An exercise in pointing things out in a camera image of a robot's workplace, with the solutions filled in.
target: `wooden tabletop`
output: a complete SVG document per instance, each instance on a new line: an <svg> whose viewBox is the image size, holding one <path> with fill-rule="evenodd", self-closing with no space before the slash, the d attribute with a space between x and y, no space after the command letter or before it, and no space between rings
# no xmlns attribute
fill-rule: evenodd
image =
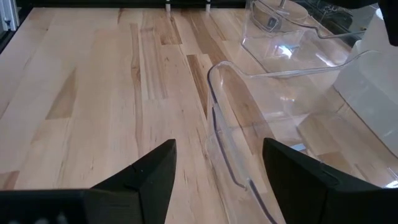
<svg viewBox="0 0 398 224"><path fill-rule="evenodd" d="M264 72L243 22L243 9L33 9L0 55L0 189L91 187L174 138L166 223L227 223L206 73L222 60Z"/></svg>

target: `transparent plastic bin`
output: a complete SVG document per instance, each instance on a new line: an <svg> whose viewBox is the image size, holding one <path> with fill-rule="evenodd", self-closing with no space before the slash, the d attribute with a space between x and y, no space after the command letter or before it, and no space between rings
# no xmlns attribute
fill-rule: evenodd
<svg viewBox="0 0 398 224"><path fill-rule="evenodd" d="M246 3L242 45L267 72L342 65L363 33L333 34L299 3L286 0L284 8L279 4L280 0Z"/></svg>
<svg viewBox="0 0 398 224"><path fill-rule="evenodd" d="M377 71L383 60L367 51L333 68L210 69L207 150L230 223L285 223L262 160L264 138L374 185L398 186L398 159L349 106L359 96L345 101L333 86L340 70Z"/></svg>

